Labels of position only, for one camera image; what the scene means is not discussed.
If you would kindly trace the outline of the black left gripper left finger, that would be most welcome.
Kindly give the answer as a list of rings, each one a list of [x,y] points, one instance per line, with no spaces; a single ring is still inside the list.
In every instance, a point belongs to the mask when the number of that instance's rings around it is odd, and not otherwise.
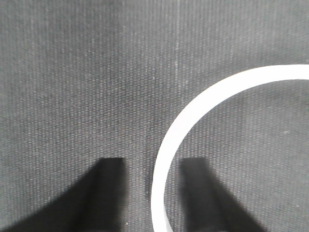
[[[119,232],[126,191],[124,158],[100,159],[56,200],[6,232]]]

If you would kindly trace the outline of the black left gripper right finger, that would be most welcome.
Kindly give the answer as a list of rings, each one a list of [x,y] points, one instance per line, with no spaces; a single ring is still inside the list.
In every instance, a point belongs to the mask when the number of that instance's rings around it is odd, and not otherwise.
[[[265,231],[214,176],[205,159],[183,159],[180,164],[180,183],[187,231]]]

